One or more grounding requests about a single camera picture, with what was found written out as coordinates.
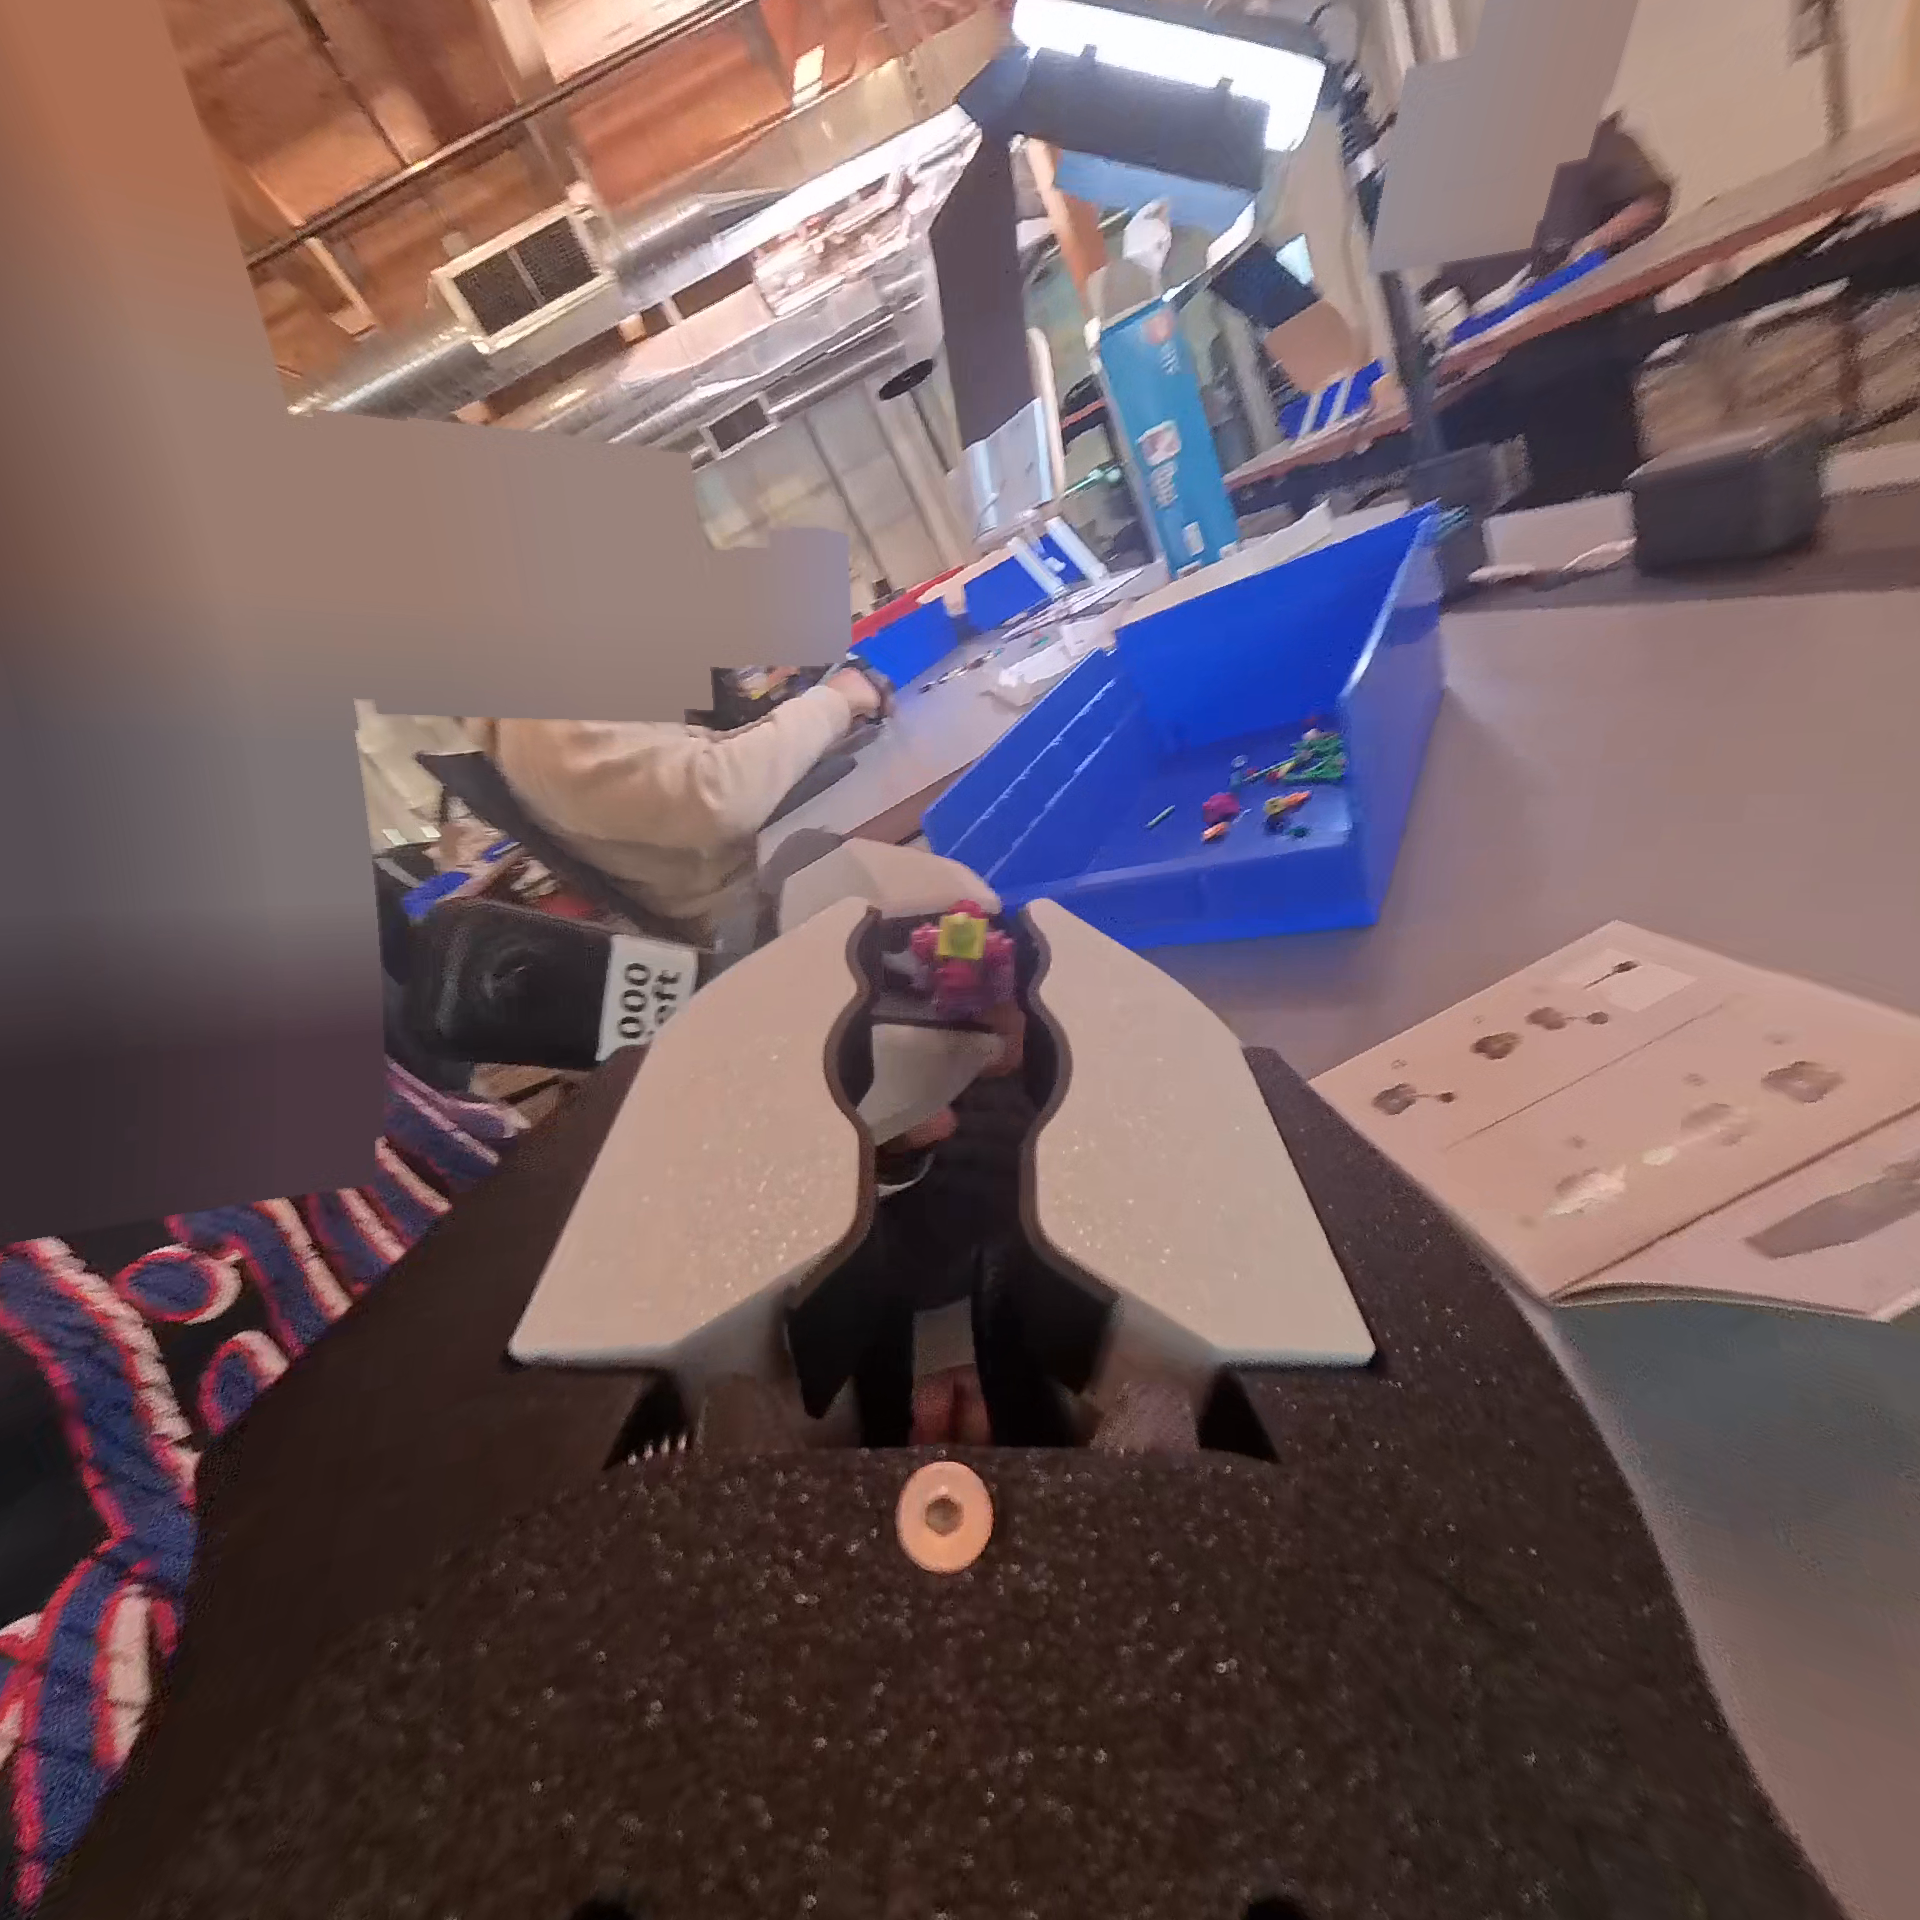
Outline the blue printed carton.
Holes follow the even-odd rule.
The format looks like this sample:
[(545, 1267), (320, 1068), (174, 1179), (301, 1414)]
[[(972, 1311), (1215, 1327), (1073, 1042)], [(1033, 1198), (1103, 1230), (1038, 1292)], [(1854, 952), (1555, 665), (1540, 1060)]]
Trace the blue printed carton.
[(1219, 563), (1238, 546), (1238, 517), (1178, 307), (1152, 296), (1096, 319), (1088, 352), (1166, 576)]

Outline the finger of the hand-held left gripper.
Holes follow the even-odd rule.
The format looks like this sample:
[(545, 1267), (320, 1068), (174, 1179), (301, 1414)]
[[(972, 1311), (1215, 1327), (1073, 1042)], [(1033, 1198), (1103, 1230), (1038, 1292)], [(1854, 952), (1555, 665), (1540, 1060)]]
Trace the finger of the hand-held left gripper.
[(873, 1140), (905, 1140), (964, 1090), (964, 1031), (875, 1031), (862, 1125)]
[(1000, 913), (989, 880), (922, 843), (842, 839), (797, 868), (780, 886), (780, 931), (854, 900), (887, 920), (929, 920), (970, 903), (981, 917)]

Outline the person's dark clothing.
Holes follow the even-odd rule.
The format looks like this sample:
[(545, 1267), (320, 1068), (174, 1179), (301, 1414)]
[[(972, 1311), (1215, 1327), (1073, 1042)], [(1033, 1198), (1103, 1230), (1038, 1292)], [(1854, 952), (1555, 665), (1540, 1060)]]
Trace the person's dark clothing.
[(4, 1246), (4, 1915), (36, 1914), (174, 1660), (205, 1453), (526, 1128), (392, 1065), (360, 1185)]

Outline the white instruction booklet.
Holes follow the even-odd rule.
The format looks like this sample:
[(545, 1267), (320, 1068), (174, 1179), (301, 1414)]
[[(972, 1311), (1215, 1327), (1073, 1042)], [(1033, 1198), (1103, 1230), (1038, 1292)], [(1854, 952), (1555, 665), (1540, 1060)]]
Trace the white instruction booklet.
[(1315, 1093), (1551, 1307), (1919, 1301), (1919, 1019), (1607, 923)]

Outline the small blue plastic bin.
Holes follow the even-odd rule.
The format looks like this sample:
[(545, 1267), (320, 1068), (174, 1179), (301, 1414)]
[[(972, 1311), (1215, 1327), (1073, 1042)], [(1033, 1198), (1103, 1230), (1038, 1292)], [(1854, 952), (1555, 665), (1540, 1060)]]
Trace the small blue plastic bin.
[(1068, 593), (1109, 573), (1106, 561), (1066, 521), (1051, 519), (1038, 537), (1004, 540), (970, 565), (860, 620), (848, 659), (907, 692), (975, 638), (1036, 611), (1060, 611)]

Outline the dark charger block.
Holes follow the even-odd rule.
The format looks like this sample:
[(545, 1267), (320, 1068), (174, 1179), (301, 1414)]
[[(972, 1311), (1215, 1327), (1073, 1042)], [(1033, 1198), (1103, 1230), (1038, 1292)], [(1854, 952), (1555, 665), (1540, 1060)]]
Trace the dark charger block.
[(1476, 592), (1476, 573), (1491, 563), (1491, 519), (1529, 485), (1531, 462), (1522, 437), (1448, 447), (1408, 470), (1408, 500), (1432, 505), (1438, 514), (1432, 546), (1445, 607)]

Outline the pile of small toy bricks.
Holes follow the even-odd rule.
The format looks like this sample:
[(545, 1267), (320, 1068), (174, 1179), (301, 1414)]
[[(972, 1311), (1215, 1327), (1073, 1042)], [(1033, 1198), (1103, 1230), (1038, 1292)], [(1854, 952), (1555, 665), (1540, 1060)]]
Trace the pile of small toy bricks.
[(1165, 753), (1130, 803), (1170, 850), (1219, 852), (1232, 839), (1335, 843), (1355, 831), (1353, 738), (1332, 721), (1188, 743)]

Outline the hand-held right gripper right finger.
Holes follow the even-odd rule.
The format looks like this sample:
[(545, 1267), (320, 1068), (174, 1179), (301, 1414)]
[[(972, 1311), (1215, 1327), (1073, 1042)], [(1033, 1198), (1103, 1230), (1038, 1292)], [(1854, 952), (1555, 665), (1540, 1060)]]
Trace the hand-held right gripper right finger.
[(1059, 901), (1020, 926), (1029, 1036), (1054, 1057), (1020, 1224), (1065, 1377), (1101, 1411), (1140, 1381), (1204, 1411), (1228, 1369), (1370, 1366), (1375, 1332), (1235, 1031)]

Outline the black light stand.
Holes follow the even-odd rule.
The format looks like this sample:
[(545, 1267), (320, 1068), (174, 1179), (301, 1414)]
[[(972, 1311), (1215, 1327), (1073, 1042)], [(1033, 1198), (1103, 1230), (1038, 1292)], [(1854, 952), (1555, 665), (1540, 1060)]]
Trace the black light stand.
[[(1335, 83), (1335, 112), (1347, 179), (1355, 191), (1363, 232), (1372, 242), (1379, 236), (1384, 200), (1381, 121), (1359, 53), (1328, 56), (1328, 76)], [(1404, 394), (1412, 452), (1407, 470), (1408, 489), (1420, 493), (1427, 501), (1457, 507), (1459, 500), (1448, 479), (1450, 449), (1438, 408), (1438, 379), (1424, 313), (1404, 272), (1375, 265), (1370, 273), (1384, 304), (1395, 368)]]

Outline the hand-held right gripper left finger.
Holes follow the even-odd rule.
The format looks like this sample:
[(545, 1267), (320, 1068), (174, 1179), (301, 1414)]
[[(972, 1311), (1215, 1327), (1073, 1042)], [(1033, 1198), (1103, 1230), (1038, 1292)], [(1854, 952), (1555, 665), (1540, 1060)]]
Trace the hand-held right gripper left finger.
[(730, 1377), (788, 1384), (806, 1411), (848, 1391), (880, 923), (833, 901), (667, 1021), (510, 1336), (518, 1368), (661, 1373), (688, 1404)]

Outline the bright studio light panel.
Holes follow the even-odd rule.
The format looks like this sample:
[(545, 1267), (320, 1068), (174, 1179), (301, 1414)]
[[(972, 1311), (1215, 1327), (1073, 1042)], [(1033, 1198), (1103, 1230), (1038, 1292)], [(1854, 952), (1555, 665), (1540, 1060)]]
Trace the bright studio light panel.
[(1258, 190), (1308, 135), (1331, 60), (1308, 26), (1199, 3), (1020, 1), (958, 91), (989, 138)]

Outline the grey desk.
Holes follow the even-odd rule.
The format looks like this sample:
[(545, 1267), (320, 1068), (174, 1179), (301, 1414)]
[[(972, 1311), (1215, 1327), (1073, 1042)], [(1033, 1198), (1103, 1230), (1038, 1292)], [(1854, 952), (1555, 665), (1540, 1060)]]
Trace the grey desk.
[[(1830, 481), (1839, 590), (1454, 609), (1381, 921), (1151, 960), (1305, 1075), (1615, 920), (1916, 1007), (1916, 443)], [(1522, 1309), (1779, 1811), (1852, 1915), (1916, 1915), (1916, 1322)]]

